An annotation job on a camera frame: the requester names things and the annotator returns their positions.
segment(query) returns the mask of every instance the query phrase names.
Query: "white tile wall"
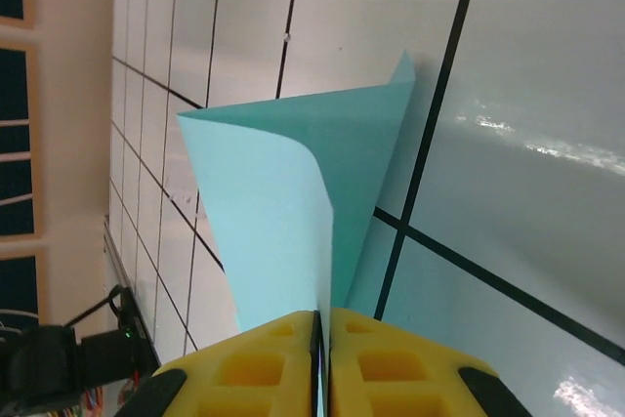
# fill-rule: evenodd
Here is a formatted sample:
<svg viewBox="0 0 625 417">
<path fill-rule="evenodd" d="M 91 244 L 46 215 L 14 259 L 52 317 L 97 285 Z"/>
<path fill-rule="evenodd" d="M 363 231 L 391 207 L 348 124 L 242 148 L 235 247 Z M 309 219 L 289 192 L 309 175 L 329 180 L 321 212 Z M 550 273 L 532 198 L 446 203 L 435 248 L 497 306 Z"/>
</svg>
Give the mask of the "white tile wall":
<svg viewBox="0 0 625 417">
<path fill-rule="evenodd" d="M 163 361 L 236 332 L 175 115 L 273 98 L 285 39 L 283 97 L 385 83 L 404 50 L 417 62 L 379 199 L 401 214 L 458 0 L 295 0 L 285 36 L 289 3 L 114 0 L 110 224 Z M 623 344 L 620 5 L 472 0 L 410 223 Z M 395 236 L 373 219 L 351 308 L 375 311 Z M 411 239 L 384 319 L 491 361 L 535 415 L 625 415 L 600 346 Z"/>
</svg>

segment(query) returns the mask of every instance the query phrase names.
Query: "yellow foam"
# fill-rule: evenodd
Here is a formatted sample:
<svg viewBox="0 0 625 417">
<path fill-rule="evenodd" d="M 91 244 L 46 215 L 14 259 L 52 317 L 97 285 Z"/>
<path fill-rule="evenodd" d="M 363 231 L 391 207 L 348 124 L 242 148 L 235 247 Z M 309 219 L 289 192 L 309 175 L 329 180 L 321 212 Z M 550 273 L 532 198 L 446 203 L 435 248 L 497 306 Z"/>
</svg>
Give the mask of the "yellow foam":
<svg viewBox="0 0 625 417">
<path fill-rule="evenodd" d="M 165 417 L 310 417 L 313 312 L 291 313 L 167 363 L 187 381 Z"/>
<path fill-rule="evenodd" d="M 458 374 L 472 356 L 362 314 L 333 309 L 331 417 L 484 417 Z"/>
</svg>

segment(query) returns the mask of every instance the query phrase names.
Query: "black cable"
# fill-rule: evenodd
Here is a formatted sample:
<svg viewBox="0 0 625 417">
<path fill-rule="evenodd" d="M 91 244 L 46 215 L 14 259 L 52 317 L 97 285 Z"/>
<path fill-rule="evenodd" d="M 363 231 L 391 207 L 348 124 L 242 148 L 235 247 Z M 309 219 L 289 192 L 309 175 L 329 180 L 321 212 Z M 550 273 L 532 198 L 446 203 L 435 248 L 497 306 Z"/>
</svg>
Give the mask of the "black cable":
<svg viewBox="0 0 625 417">
<path fill-rule="evenodd" d="M 92 306 L 87 311 L 79 314 L 73 320 L 68 322 L 65 325 L 65 327 L 73 327 L 74 325 L 76 325 L 77 323 L 82 321 L 85 317 L 89 316 L 90 314 L 95 313 L 97 310 L 99 310 L 104 305 L 110 305 L 110 307 L 113 310 L 113 312 L 115 313 L 115 315 L 117 315 L 119 313 L 119 310 L 113 304 L 113 300 L 115 299 L 115 297 L 117 297 L 121 293 L 121 291 L 122 291 L 121 285 L 115 285 L 106 298 L 104 298 L 103 300 L 100 300 L 99 302 L 97 302 L 94 306 Z"/>
</svg>

